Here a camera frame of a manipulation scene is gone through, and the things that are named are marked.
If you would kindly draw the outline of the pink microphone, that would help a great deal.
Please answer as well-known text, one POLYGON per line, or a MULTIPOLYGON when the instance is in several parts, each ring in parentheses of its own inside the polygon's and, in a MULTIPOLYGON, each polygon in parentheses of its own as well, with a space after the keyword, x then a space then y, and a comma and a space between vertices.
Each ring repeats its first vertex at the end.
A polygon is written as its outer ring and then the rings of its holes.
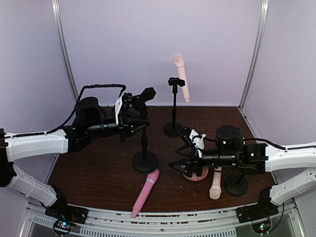
POLYGON ((147 197, 149 196, 151 189, 159 178, 160 171, 155 169, 153 172, 149 173, 146 177, 146 181, 143 185, 143 188, 138 195, 136 202, 132 208, 131 218, 134 219, 137 217, 139 212, 142 210, 143 205, 145 204, 147 197))

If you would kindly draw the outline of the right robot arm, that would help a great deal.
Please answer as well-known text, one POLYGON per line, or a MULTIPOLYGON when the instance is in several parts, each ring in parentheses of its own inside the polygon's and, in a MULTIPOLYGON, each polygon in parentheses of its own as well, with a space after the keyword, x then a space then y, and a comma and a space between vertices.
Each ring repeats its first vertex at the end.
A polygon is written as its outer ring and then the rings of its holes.
POLYGON ((257 175, 281 169, 304 168, 293 178, 260 192, 261 201, 275 206, 316 186, 316 144, 281 146, 266 139, 255 138, 255 144, 246 144, 240 128, 223 125, 217 128, 212 141, 216 147, 206 149, 205 134, 182 128, 180 138, 185 143, 176 149, 183 159, 169 163, 169 167, 191 178, 202 175, 205 167, 229 167, 242 175, 257 175))

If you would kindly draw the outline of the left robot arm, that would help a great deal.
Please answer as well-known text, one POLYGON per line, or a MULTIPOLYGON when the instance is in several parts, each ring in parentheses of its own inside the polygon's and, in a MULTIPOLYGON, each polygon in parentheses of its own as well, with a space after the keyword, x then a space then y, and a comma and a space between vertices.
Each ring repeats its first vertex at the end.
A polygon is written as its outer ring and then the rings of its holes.
POLYGON ((72 125, 54 132, 37 135, 23 133, 0 134, 0 185, 17 190, 51 207, 62 200, 57 190, 25 173, 14 162, 18 159, 47 154, 65 154, 82 151, 99 137, 118 134, 121 141, 149 126, 146 102, 129 93, 115 103, 114 116, 108 117, 96 97, 86 97, 75 104, 72 125))

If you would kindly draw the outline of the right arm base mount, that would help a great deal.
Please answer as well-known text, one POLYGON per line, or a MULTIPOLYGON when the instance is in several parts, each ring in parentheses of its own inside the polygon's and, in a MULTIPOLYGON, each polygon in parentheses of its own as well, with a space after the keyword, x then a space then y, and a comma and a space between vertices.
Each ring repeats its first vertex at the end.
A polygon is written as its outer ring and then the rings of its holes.
POLYGON ((278 214, 278 207, 270 204, 254 204, 236 209, 239 223, 250 223, 254 233, 268 234, 272 230, 271 217, 278 214))

